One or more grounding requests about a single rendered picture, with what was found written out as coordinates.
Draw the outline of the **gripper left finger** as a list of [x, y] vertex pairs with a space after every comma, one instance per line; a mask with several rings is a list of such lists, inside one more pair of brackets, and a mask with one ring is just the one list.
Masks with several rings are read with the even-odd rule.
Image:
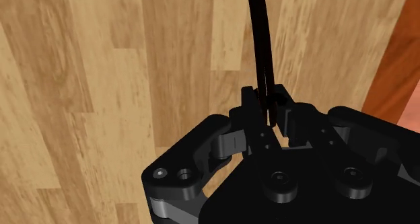
[[209, 115], [145, 168], [153, 224], [269, 223], [296, 198], [298, 179], [263, 118], [266, 95], [248, 86], [241, 96], [241, 106]]

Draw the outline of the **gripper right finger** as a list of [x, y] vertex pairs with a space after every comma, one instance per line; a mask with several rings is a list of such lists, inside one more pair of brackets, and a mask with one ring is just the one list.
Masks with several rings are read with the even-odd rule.
[[273, 99], [289, 146], [313, 148], [340, 195], [420, 198], [420, 133], [346, 106], [321, 113], [309, 103], [295, 102], [281, 84]]

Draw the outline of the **thin black curved object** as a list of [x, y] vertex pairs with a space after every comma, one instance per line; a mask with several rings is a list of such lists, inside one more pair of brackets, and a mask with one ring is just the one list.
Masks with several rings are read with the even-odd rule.
[[277, 106], [275, 101], [275, 79], [267, 5], [265, 0], [248, 0], [258, 100], [265, 123], [271, 128], [277, 123]]

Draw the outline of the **red-brown wooden furniture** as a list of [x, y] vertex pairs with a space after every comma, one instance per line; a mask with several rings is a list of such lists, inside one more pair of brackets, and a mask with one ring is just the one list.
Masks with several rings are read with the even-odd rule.
[[362, 111], [420, 133], [420, 0], [406, 0]]

